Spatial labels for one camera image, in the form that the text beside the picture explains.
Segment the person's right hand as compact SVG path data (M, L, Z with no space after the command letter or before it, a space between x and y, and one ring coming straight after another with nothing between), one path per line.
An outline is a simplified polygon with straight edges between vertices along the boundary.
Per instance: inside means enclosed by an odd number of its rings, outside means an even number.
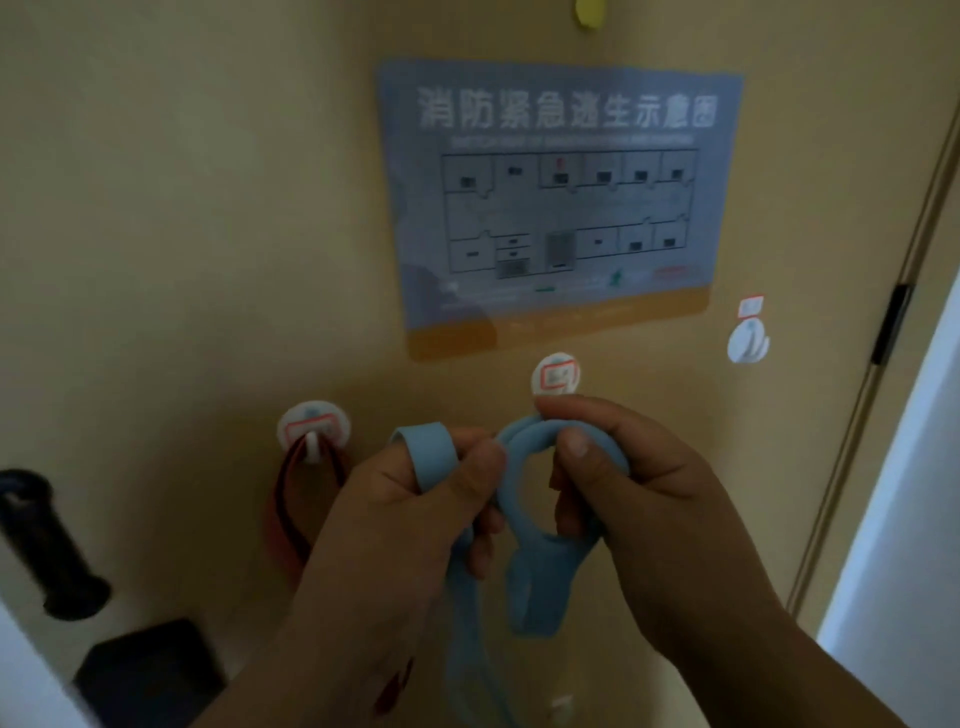
M606 432L628 460L623 473L604 452L597 518L636 624L631 604L644 599L768 596L783 606L735 505L695 449L654 419L600 397L540 396L535 407L546 419Z

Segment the person's left hand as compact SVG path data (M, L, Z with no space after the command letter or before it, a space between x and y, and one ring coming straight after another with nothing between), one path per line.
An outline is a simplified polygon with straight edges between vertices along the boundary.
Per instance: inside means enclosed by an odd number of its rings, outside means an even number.
M455 436L490 435L482 429L456 428L452 440ZM387 445L355 467L320 528L294 603L299 595L310 600L346 591L383 590L410 600L431 594L426 627L459 537L468 527L476 528L466 566L470 575L484 579L494 561L494 536L506 525L492 498L445 501L445 479L421 494L412 457L402 442Z

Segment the person's left forearm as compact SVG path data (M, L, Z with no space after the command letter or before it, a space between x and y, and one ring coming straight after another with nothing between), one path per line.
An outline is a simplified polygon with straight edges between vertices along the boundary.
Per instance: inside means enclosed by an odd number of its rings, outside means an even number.
M300 594L289 617L190 728L370 728L407 687L433 594Z

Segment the person's right forearm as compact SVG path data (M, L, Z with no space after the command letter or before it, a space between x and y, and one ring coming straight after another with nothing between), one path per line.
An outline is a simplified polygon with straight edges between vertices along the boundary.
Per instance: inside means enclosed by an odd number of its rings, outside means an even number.
M768 595L630 610L710 728L908 728Z

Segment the grey evacuation plan poster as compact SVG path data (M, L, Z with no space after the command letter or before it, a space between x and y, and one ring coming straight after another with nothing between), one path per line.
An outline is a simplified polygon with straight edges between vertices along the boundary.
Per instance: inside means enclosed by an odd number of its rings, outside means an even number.
M709 307L741 75L394 58L376 80L414 361Z

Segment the black door hinge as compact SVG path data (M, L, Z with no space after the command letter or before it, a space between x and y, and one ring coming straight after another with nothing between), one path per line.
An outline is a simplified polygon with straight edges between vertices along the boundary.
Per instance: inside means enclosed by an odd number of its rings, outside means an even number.
M913 283L899 283L894 286L870 355L872 366L884 367L888 363L905 321L914 290Z

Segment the beige wooden door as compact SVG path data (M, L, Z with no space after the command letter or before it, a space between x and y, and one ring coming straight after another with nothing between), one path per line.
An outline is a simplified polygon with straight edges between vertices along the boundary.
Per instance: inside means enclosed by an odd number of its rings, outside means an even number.
M378 124L389 58L742 75L709 306L420 363ZM666 425L788 600L960 95L960 0L0 0L0 470L51 481L112 586L61 622L0 537L0 593L70 684L189 618L227 676L290 601L263 544L306 400L354 464L394 428L494 431L545 356ZM765 357L727 356L765 297Z

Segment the black door lock plate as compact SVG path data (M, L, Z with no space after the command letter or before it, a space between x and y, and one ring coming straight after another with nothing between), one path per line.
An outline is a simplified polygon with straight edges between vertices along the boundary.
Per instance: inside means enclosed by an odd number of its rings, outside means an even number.
M201 630L185 617L95 644L73 678L102 728L189 728L226 685Z

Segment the white round wall hook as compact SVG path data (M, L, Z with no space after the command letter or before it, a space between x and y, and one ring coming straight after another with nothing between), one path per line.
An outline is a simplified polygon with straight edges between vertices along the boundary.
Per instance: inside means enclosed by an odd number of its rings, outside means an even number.
M740 300L737 325L729 334L726 344L726 355L731 363L757 363L769 352L770 338L762 321L764 302L763 295L753 295Z
M539 396L575 394L582 370L578 359L567 352L555 352L541 359L531 374L531 391Z
M346 410L339 405L311 399L288 409L279 419L275 434L281 448L288 452L303 441L304 460L320 464L331 456L327 452L342 452L350 442L353 423Z

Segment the beige door frame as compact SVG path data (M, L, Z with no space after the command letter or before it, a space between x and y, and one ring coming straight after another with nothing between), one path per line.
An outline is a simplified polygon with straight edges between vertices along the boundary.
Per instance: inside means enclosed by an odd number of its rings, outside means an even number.
M786 609L796 621L800 620L810 595L815 570L819 566L829 529L861 446L885 368L906 319L906 312L918 285L935 226L954 181L958 164L960 164L960 95L954 104L942 148L926 188L895 285L888 298L884 317L870 348L868 363L846 424L846 432L786 601Z

